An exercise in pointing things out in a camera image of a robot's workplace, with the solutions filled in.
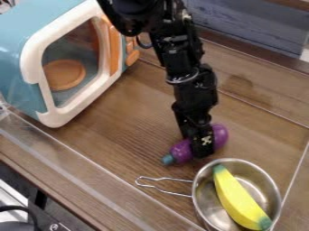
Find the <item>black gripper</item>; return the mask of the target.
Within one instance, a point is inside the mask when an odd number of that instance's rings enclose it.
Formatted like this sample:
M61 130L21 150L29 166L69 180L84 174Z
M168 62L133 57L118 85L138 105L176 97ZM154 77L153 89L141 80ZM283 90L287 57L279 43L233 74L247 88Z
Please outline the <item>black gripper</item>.
M211 126L211 110L217 105L217 74L204 63L189 72L168 73L168 84L175 88L172 109L184 138L191 139L192 154L203 159L216 151L216 137Z

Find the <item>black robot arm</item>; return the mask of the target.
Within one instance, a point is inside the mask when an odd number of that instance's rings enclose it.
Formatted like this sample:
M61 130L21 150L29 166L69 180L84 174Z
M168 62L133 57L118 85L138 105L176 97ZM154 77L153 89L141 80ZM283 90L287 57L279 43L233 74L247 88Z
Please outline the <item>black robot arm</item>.
M175 88L172 106L192 154L204 158L216 151L211 110L217 104L217 74L203 63L204 43L183 0L96 0L122 35L148 33L167 82Z

